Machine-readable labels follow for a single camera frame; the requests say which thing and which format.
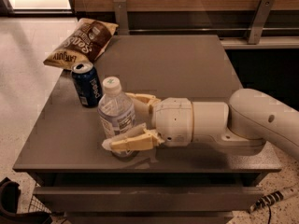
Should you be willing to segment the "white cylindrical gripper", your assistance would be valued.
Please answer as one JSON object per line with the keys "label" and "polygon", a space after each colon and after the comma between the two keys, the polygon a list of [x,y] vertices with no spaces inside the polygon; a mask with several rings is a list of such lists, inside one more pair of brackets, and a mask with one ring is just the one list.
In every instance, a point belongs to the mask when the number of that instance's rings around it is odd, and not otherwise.
{"label": "white cylindrical gripper", "polygon": [[126,92],[135,110],[151,114],[152,126],[146,123],[136,125],[126,133],[121,133],[103,141],[102,147],[108,151],[151,150],[164,143],[167,147],[186,147],[192,141],[193,109],[187,98],[158,99],[155,95]]}

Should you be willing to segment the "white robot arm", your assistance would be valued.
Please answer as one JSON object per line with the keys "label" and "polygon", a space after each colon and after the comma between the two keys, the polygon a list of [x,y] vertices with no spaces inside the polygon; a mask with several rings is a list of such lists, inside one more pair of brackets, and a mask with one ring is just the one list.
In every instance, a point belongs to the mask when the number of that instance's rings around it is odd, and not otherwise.
{"label": "white robot arm", "polygon": [[226,103],[133,93],[129,97],[151,126],[141,123],[106,139],[102,147],[108,151],[208,144],[224,153],[255,155],[271,143],[299,160],[299,112],[263,92],[240,89]]}

